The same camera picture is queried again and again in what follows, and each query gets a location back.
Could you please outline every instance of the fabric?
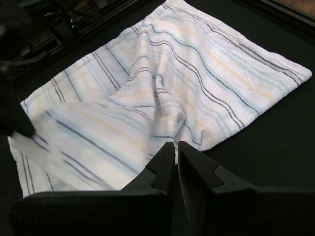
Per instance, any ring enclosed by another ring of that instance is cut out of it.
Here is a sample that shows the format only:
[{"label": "fabric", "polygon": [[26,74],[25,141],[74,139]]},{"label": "fabric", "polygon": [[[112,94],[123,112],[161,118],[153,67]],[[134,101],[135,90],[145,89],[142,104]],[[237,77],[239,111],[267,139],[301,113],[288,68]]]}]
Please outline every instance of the fabric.
[{"label": "fabric", "polygon": [[167,0],[22,102],[36,128],[10,139],[23,194],[121,189],[165,142],[210,149],[311,75]]}]

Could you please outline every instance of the towel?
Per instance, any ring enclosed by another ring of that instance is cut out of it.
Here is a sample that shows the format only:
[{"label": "towel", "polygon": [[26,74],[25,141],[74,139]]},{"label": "towel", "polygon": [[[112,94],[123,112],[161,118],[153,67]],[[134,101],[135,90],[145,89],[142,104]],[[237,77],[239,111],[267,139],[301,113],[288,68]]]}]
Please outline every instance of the towel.
[{"label": "towel", "polygon": [[311,77],[183,0],[167,0],[22,102],[9,139],[23,195],[122,189],[165,142],[208,150]]}]

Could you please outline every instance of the gloved hand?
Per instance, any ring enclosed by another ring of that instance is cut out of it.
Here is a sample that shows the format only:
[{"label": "gloved hand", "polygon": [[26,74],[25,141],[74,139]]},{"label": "gloved hand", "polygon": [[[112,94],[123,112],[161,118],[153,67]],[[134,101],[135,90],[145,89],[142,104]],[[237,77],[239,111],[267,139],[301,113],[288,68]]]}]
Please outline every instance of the gloved hand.
[{"label": "gloved hand", "polygon": [[35,133],[12,86],[0,74],[0,134],[11,136],[14,131],[27,137]]}]

